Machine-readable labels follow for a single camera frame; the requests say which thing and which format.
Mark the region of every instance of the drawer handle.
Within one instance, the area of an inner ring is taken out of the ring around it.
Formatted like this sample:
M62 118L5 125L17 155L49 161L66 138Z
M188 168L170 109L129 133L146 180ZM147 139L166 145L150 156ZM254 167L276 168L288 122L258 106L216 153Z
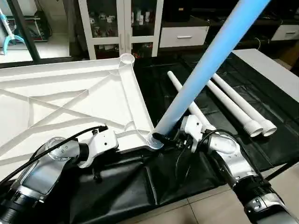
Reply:
M178 39L190 39L192 36L177 36Z

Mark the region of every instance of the light blue pipe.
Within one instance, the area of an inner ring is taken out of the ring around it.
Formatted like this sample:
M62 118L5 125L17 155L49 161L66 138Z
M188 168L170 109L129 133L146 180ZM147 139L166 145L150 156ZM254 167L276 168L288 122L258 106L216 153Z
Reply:
M153 133L167 134L174 127L269 1L240 0L238 2ZM151 134L147 137L147 142L153 149L163 146Z

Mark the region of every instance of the cabinet handle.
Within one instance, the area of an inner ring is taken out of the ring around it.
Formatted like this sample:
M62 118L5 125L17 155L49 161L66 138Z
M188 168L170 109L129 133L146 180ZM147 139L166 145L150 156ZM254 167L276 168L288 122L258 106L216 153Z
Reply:
M131 44L130 44L130 34L129 33L127 33L127 37L128 37L128 40L127 40L127 44L128 44L127 49L130 51L131 50Z
M120 34L120 49L123 50L123 47L122 47L122 39L121 39L121 34Z
M192 36L177 36L178 39L190 39Z

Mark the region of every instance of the tile floor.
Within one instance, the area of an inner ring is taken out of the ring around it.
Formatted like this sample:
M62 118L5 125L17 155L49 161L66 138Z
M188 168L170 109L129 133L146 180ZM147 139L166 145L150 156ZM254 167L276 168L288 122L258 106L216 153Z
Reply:
M289 210L299 217L299 165L271 181ZM227 185L166 205L119 224L250 224Z
M47 42L35 42L41 58L68 57L69 39L67 34L53 34ZM9 45L7 55L0 50L0 63L31 61L31 55L22 43Z

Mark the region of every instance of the black mat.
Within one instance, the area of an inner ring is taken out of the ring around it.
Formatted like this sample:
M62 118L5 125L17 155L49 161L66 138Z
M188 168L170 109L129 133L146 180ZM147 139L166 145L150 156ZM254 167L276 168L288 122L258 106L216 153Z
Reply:
M187 55L135 62L135 74L154 125L177 94L167 71L173 71L184 83L199 58L200 55ZM210 122L235 134L261 171L299 157L299 104L233 54L217 73L278 130L269 138L249 138L205 88L195 102ZM41 219L52 224L117 223L225 184L203 153L195 157L185 182L180 181L180 174L187 166L181 166L176 179L174 168L179 152L165 148L156 153L145 149L125 155L109 153L98 158L92 168L68 169L47 202L37 208L31 223L41 223Z

